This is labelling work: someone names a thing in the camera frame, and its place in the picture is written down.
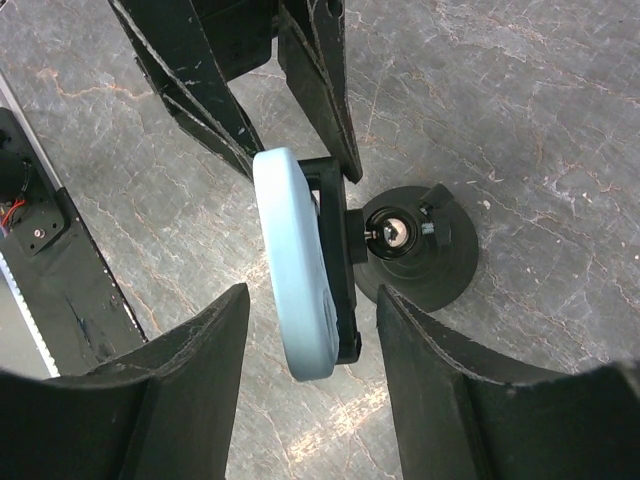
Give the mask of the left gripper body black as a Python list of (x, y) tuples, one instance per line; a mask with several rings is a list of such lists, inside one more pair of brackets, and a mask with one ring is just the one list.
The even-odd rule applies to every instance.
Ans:
[(234, 80), (268, 62), (277, 33), (278, 1), (192, 1), (224, 80)]

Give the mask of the phone with light blue case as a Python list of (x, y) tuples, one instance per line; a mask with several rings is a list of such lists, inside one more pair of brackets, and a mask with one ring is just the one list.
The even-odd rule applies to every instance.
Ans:
[(315, 197), (299, 162), (287, 148), (258, 153), (253, 173), (289, 370), (299, 382), (327, 378), (337, 362), (339, 336)]

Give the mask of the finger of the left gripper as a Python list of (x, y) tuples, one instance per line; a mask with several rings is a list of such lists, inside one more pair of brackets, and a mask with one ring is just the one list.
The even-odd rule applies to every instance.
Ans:
[(232, 94), (194, 1), (111, 1), (134, 60), (179, 127), (253, 179), (264, 146)]
[(363, 176), (346, 75), (342, 1), (280, 1), (278, 62), (327, 152), (352, 183)]

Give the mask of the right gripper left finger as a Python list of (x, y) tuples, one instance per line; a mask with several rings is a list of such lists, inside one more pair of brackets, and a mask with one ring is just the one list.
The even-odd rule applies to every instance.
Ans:
[(222, 479), (248, 329), (245, 284), (80, 376), (1, 375), (5, 479)]

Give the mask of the black phone stand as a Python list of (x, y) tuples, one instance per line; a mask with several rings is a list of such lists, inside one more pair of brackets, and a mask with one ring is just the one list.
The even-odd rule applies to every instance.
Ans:
[(319, 194), (319, 239), (337, 309), (338, 363), (360, 357), (358, 292), (375, 300), (379, 286), (387, 285), (434, 312), (470, 285), (479, 263), (478, 236), (444, 185), (393, 188), (350, 209), (337, 160), (309, 159), (300, 166)]

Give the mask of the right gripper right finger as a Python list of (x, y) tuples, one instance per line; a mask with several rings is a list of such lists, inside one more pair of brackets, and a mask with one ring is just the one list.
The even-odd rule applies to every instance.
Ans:
[(635, 479), (639, 364), (579, 373), (500, 354), (381, 287), (376, 308), (407, 479)]

